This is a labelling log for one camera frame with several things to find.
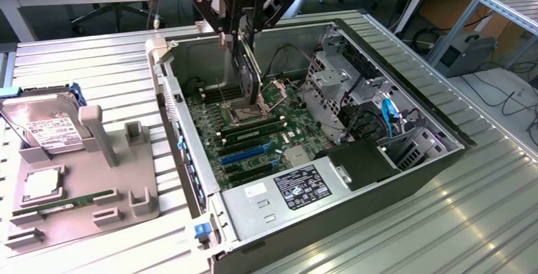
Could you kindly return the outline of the silver CPU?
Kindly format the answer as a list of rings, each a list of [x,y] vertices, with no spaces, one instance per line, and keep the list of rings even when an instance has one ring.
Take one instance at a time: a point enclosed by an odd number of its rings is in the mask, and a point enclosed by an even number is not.
[[[27,174],[23,201],[53,194],[58,188],[58,169],[46,169]]]

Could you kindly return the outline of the silver power supply unit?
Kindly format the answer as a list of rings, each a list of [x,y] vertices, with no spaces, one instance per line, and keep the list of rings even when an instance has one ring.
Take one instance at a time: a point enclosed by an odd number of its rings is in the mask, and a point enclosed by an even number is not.
[[[329,157],[223,192],[223,202],[244,243],[312,218],[352,196]]]

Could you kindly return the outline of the aluminium frame table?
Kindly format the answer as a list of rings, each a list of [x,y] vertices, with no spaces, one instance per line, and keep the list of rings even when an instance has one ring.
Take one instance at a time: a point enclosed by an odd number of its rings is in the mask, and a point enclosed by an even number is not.
[[[436,68],[436,64],[440,62],[440,59],[442,58],[442,55],[452,44],[452,40],[457,35],[464,33],[462,30],[465,28],[465,24],[480,5],[484,5],[486,8],[489,8],[492,13],[500,14],[508,18],[511,22],[533,34],[532,39],[528,41],[527,45],[509,64],[513,64],[524,55],[531,46],[538,42],[538,0],[472,0],[470,5],[465,9],[465,12],[462,13],[462,16],[453,26],[449,34],[438,39],[433,50],[429,53],[428,62],[432,67]]]

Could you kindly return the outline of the silver perforated drive cage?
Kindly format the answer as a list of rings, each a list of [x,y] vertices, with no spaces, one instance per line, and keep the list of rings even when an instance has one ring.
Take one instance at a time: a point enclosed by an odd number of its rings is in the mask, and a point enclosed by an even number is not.
[[[402,134],[390,80],[342,31],[324,35],[313,60],[304,100],[329,139],[342,144]]]

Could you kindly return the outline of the black slanted pole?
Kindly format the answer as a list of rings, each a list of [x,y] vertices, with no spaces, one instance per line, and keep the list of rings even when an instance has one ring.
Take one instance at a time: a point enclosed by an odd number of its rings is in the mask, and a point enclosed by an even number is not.
[[[404,38],[408,32],[408,29],[413,23],[413,20],[420,12],[420,9],[426,0],[410,0],[410,5],[406,7],[404,12],[402,20],[398,23],[396,35],[398,38]]]

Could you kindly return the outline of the black plastic shroud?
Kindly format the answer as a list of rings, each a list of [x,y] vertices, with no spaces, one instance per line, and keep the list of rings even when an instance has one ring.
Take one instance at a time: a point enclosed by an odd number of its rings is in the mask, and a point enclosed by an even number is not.
[[[401,173],[392,166],[374,140],[361,139],[325,149],[318,153],[317,158],[325,156],[329,156],[337,167],[345,169],[352,178],[349,184],[352,191]]]

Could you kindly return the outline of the thin metal locking lever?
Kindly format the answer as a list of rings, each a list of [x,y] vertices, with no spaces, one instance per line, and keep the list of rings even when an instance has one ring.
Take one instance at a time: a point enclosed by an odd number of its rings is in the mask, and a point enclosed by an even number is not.
[[[222,104],[225,108],[230,108],[232,104],[229,102],[229,85],[225,82],[217,84],[217,88],[222,97]]]

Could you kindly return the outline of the metal socket cover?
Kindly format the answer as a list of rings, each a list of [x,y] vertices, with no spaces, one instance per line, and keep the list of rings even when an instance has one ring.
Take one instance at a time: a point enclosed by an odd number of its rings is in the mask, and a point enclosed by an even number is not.
[[[258,103],[262,109],[269,113],[288,98],[289,94],[285,82],[276,79],[264,87],[258,95]]]

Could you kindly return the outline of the silver chipset heat sink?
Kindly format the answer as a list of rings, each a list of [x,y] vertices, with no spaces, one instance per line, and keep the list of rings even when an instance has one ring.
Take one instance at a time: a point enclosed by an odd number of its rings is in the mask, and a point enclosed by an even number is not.
[[[297,167],[312,161],[310,154],[302,145],[286,149],[284,155],[292,167]]]

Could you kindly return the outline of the black fan graphics card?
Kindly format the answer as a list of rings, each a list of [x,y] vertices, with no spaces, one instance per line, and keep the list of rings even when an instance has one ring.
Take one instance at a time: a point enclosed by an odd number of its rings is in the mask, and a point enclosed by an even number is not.
[[[233,37],[227,47],[244,97],[246,102],[254,105],[258,101],[262,86],[261,67],[256,58],[254,48],[241,34]]]

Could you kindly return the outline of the blue expansion slot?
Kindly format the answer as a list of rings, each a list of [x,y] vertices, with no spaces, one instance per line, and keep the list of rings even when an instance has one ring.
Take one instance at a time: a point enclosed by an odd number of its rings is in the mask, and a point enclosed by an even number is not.
[[[240,154],[236,154],[233,156],[227,156],[222,159],[222,165],[236,163],[244,159],[248,159],[250,157],[258,156],[261,154],[265,154],[269,151],[269,146],[261,146],[256,149],[252,149],[249,151],[241,152]]]

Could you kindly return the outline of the open black PC case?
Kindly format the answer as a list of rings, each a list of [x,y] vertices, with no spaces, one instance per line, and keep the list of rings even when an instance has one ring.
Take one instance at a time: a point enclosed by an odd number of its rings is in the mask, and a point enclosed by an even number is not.
[[[194,226],[210,222],[213,232],[198,240],[209,250],[213,274],[253,273],[289,254],[314,244],[350,225],[374,215],[408,197],[449,169],[474,148],[476,142],[426,96],[425,89],[412,76],[426,78],[429,84],[444,86],[441,75],[406,44],[368,14],[338,13],[336,17],[308,16],[286,21],[257,36],[254,54],[261,67],[261,91],[276,79],[306,85],[306,76],[322,37],[329,31],[342,31],[357,49],[368,54],[392,83],[390,100],[402,119],[404,133],[426,127],[442,137],[458,141],[464,148],[437,161],[424,163],[409,171],[352,191],[352,196],[312,218],[273,232],[262,239],[244,243],[238,239],[232,216],[223,202],[223,192],[213,173],[202,146],[201,135],[187,106],[187,97],[199,88],[218,83],[240,82],[233,69],[232,53],[213,33],[153,38],[147,41],[147,57],[157,86],[161,89],[161,108],[165,128],[171,142],[174,162],[181,181],[187,187],[187,203]],[[174,95],[183,97],[178,103]],[[178,149],[174,123],[181,124],[186,148]],[[206,204],[197,199],[194,182],[186,171],[193,164],[206,194]],[[345,185],[352,178],[337,167]]]

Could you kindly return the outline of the silver disk bay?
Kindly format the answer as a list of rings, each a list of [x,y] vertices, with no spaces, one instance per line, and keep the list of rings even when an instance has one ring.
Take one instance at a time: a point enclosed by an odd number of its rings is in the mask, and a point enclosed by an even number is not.
[[[442,137],[426,127],[377,140],[378,148],[394,168],[409,171],[424,163],[437,161],[464,148],[458,141]]]

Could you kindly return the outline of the silver hard disk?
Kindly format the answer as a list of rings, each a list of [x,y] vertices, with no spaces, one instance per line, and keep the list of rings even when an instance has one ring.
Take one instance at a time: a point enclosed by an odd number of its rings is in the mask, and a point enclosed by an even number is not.
[[[71,91],[0,99],[0,116],[27,147],[50,154],[83,149],[93,133],[79,122],[82,104]]]

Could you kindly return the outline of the grey plastic parts rack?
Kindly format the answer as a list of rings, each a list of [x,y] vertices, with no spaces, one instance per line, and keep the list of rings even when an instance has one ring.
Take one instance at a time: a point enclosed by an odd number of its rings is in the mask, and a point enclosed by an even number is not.
[[[81,108],[79,122],[93,133],[83,140],[82,150],[50,154],[42,147],[19,148],[14,207],[2,243],[10,257],[138,224],[161,214],[149,127],[131,121],[123,129],[107,132],[98,105]],[[23,201],[27,174],[46,169],[58,169],[58,188],[53,194]],[[14,210],[106,190],[113,194],[97,197],[91,205],[67,205],[13,216]]]

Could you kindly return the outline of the black RAM slot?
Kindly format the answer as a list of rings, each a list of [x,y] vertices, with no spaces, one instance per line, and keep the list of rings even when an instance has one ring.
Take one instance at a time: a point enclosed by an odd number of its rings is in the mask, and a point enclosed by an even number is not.
[[[223,94],[210,94],[206,93],[206,97],[203,98],[205,104],[223,103],[225,101],[230,101],[242,97],[242,93],[223,92]]]
[[[230,85],[230,84],[227,84],[227,85],[229,85],[229,91],[236,90],[236,88],[237,88],[236,85]],[[211,93],[211,92],[219,92],[219,91],[218,91],[218,88],[217,88],[217,85],[215,85],[215,86],[209,86],[209,87],[205,87],[205,88],[199,88],[199,92],[201,93]]]
[[[234,97],[237,95],[237,91],[229,92],[229,98]],[[218,100],[222,99],[221,95],[214,95],[214,96],[205,96],[206,100]]]
[[[201,94],[205,94],[206,96],[214,96],[214,95],[226,94],[227,92],[232,92],[236,90],[237,90],[237,87],[225,86],[223,88],[211,88],[211,89],[201,88],[199,92],[201,92]]]

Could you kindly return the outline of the green motherboard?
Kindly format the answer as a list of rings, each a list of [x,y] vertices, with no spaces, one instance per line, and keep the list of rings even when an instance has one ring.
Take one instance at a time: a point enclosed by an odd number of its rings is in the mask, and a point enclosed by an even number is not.
[[[187,97],[187,106],[194,120],[197,131],[201,135],[202,146],[209,158],[210,167],[215,175],[221,189],[230,190],[238,186],[230,184],[229,176],[225,174],[222,159],[227,156],[218,156],[218,151],[226,146],[232,146],[253,139],[273,139],[274,143],[269,147],[265,154],[244,159],[236,163],[245,169],[260,166],[268,162],[274,163],[276,173],[282,172],[294,167],[290,166],[285,158],[285,150],[302,145],[312,159],[316,154],[333,146],[328,135],[320,128],[318,121],[308,110],[308,103],[304,100],[306,86],[300,85],[290,80],[285,82],[289,98],[281,103],[277,108],[269,112],[272,118],[288,119],[285,123],[270,125],[268,127],[253,128],[238,132],[225,137],[218,137],[217,133],[233,128],[226,126],[222,120],[221,104],[205,104],[205,94],[201,94],[199,89]]]

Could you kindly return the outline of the green RAM stick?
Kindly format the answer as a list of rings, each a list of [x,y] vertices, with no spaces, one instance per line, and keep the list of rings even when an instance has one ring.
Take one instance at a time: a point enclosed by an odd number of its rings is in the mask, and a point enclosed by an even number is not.
[[[286,118],[285,119],[272,118],[269,120],[264,120],[264,121],[260,121],[260,122],[253,122],[253,123],[249,123],[249,124],[245,124],[245,125],[241,125],[241,126],[221,130],[217,133],[217,136],[222,138],[222,137],[225,137],[227,135],[232,135],[232,134],[236,134],[238,132],[250,130],[253,128],[268,127],[270,125],[285,123],[286,121],[288,121]]]
[[[51,203],[46,203],[43,205],[37,205],[29,208],[23,208],[21,210],[14,210],[13,211],[13,216],[21,216],[25,214],[29,214],[31,212],[39,212],[43,210],[49,210],[49,209],[55,209],[59,207],[65,207],[67,205],[73,205],[73,207],[82,207],[86,205],[91,205],[94,204],[94,199],[97,197],[105,196],[105,195],[110,195],[113,194],[113,190],[106,190],[106,191],[101,191],[89,195],[83,195],[82,197],[77,197],[77,198],[70,198],[70,199],[65,199],[57,202],[51,202]]]

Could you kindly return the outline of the CPU socket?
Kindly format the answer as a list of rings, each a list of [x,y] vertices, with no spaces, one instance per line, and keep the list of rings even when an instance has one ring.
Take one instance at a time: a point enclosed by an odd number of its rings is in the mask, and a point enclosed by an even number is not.
[[[245,98],[226,101],[221,104],[221,114],[226,126],[241,126],[268,119],[269,114],[258,103],[253,105]]]

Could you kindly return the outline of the blue disk caddy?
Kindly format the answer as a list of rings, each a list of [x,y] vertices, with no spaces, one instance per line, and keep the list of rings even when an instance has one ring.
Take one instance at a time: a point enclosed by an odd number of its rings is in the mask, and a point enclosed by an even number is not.
[[[57,86],[34,87],[34,88],[22,88],[22,87],[0,88],[0,102],[13,98],[42,96],[46,94],[67,94],[67,93],[71,93],[74,95],[74,99],[78,101],[81,106],[87,105],[82,88],[79,84],[75,82]]]

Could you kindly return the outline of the blue plastic case latch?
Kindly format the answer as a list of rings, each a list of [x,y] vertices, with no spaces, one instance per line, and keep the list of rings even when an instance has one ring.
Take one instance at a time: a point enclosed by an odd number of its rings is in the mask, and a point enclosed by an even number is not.
[[[210,222],[203,222],[194,226],[194,238],[198,240],[207,239],[211,232],[213,228]]]

